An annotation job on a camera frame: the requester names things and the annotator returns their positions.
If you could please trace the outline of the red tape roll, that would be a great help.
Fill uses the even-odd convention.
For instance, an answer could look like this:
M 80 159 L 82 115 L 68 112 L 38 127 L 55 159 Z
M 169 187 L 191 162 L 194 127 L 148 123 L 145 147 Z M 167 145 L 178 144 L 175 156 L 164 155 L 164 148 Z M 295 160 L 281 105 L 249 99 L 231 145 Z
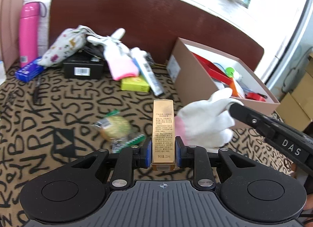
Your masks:
M 248 92 L 246 94 L 246 99 L 266 102 L 267 96 L 260 95 L 260 94 L 255 93 L 255 92 Z

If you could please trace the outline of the gold cosmetic box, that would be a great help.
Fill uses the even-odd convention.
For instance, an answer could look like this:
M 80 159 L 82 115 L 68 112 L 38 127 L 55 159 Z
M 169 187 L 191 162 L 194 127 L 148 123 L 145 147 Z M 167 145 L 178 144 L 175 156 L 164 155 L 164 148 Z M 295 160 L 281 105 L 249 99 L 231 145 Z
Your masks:
M 171 171 L 176 166 L 174 102 L 167 99 L 153 102 L 152 168 Z

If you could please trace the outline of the white cotton glove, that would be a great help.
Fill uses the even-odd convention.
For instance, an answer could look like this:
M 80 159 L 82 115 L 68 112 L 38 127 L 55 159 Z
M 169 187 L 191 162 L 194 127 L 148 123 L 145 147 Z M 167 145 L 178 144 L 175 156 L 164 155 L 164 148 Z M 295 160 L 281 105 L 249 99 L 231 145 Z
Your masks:
M 232 89 L 214 92 L 208 100 L 192 102 L 181 108 L 174 117 L 175 135 L 186 146 L 196 145 L 217 153 L 232 140 L 235 120 L 230 116 L 232 104 L 243 105 L 231 97 Z

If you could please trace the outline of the red and black box lid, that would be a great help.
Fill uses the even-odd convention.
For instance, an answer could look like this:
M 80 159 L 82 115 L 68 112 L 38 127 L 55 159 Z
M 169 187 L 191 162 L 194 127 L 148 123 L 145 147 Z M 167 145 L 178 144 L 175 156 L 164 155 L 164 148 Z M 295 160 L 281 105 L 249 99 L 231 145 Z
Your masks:
M 211 61 L 204 59 L 196 53 L 193 53 L 194 57 L 200 62 L 205 71 L 209 74 L 212 79 L 220 81 L 228 86 L 232 84 L 232 80 L 216 65 L 214 65 Z

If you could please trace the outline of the packaged green cookie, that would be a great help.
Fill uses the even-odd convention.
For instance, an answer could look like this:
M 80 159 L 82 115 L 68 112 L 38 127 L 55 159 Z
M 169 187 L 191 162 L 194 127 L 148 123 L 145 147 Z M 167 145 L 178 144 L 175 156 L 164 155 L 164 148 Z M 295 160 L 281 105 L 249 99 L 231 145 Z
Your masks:
M 136 131 L 118 110 L 110 112 L 91 126 L 111 143 L 113 153 L 119 153 L 124 148 L 139 145 L 146 139 L 146 136 Z

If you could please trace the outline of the stacked cardboard boxes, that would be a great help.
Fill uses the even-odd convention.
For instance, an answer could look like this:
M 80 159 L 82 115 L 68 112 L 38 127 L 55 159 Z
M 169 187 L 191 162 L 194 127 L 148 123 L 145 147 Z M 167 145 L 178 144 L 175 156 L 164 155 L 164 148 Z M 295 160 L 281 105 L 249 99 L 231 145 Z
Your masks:
M 283 122 L 312 136 L 312 53 L 305 74 L 292 93 L 287 93 L 276 109 Z

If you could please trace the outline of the yellow small box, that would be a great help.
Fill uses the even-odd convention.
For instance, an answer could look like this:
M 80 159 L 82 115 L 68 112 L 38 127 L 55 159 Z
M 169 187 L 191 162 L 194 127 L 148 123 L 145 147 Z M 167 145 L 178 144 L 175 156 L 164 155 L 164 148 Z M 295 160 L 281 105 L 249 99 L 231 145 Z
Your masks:
M 138 77 L 128 77 L 121 79 L 121 90 L 131 92 L 149 92 L 150 85 L 142 75 Z

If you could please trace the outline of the brown cardboard storage box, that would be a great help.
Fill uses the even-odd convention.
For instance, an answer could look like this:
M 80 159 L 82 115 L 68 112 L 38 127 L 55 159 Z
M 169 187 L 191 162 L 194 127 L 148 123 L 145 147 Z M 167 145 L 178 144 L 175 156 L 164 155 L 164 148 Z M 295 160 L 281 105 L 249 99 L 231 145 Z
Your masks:
M 172 50 L 167 70 L 183 106 L 194 101 L 207 100 L 212 93 L 218 90 L 216 83 L 194 56 L 195 54 L 212 63 L 217 63 L 223 68 L 234 68 L 242 76 L 241 80 L 245 88 L 267 96 L 265 101 L 241 99 L 245 106 L 269 116 L 280 105 L 280 102 L 261 79 L 239 58 L 200 43 L 178 38 Z

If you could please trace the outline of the letter-patterned brown blanket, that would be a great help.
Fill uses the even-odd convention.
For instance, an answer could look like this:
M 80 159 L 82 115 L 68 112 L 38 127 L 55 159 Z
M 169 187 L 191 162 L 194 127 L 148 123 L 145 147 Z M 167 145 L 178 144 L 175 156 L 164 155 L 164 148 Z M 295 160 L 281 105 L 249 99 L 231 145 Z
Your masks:
M 152 134 L 152 92 L 127 92 L 106 73 L 100 80 L 65 79 L 61 68 L 36 81 L 15 77 L 13 65 L 1 85 L 1 225 L 23 226 L 27 217 L 19 203 L 26 182 L 102 148 L 107 142 L 93 127 L 113 110 L 140 133 Z

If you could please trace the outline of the white and blue tube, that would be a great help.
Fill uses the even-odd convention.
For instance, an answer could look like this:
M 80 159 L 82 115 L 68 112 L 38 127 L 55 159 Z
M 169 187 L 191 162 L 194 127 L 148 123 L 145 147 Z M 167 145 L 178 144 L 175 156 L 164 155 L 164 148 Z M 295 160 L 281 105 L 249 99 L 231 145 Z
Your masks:
M 150 53 L 143 51 L 138 47 L 135 47 L 130 50 L 130 56 L 133 62 L 135 63 L 135 65 L 139 68 L 141 75 L 143 75 L 143 77 L 149 84 L 154 95 L 160 96 L 164 94 L 163 86 L 161 85 L 159 80 L 156 78 L 151 68 L 151 65 L 154 64 L 154 61 Z

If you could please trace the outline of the black product box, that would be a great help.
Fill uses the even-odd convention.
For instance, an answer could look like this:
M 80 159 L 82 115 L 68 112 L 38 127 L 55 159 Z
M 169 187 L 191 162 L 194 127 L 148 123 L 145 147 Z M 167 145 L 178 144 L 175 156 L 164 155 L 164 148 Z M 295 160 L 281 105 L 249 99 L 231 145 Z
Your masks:
M 63 61 L 66 79 L 101 79 L 104 60 L 84 51 L 76 52 Z

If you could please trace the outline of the black pen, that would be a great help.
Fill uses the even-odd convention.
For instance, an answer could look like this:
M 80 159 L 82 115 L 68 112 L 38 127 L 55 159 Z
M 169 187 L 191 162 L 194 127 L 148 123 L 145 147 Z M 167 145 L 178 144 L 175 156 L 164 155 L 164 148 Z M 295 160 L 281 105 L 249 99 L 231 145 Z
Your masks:
M 33 97 L 32 97 L 33 104 L 36 104 L 38 101 L 40 85 L 41 85 L 41 75 L 38 77 L 35 88 L 34 88 Z

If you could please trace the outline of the blue flat box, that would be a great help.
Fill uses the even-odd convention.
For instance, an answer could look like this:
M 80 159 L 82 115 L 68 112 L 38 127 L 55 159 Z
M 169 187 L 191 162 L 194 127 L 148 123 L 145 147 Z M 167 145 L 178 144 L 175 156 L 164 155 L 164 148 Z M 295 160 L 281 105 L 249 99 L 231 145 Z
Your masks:
M 44 66 L 38 65 L 38 61 L 40 59 L 41 57 L 38 57 L 34 61 L 30 62 L 28 65 L 17 70 L 15 72 L 16 79 L 21 80 L 25 83 L 28 83 L 29 81 L 34 79 L 36 76 L 40 75 L 45 70 Z

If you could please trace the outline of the dark brown headboard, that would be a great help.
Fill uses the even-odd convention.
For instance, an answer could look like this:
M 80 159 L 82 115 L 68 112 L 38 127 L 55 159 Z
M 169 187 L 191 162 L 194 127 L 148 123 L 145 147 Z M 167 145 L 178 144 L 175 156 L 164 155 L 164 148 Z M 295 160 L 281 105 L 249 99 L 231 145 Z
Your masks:
M 48 42 L 78 25 L 107 36 L 118 28 L 122 42 L 149 52 L 164 63 L 177 38 L 188 39 L 238 57 L 251 69 L 259 64 L 264 49 L 223 19 L 181 0 L 52 0 Z

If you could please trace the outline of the patterned drawstring pouch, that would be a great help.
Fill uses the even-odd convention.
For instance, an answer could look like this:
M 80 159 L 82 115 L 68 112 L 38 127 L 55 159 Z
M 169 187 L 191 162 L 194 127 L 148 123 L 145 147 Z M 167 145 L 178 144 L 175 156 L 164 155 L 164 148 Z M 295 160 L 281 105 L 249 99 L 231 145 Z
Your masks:
M 67 28 L 38 59 L 37 64 L 46 68 L 59 66 L 65 59 L 85 46 L 88 34 L 94 34 L 94 32 L 87 26 L 79 25 L 77 28 Z

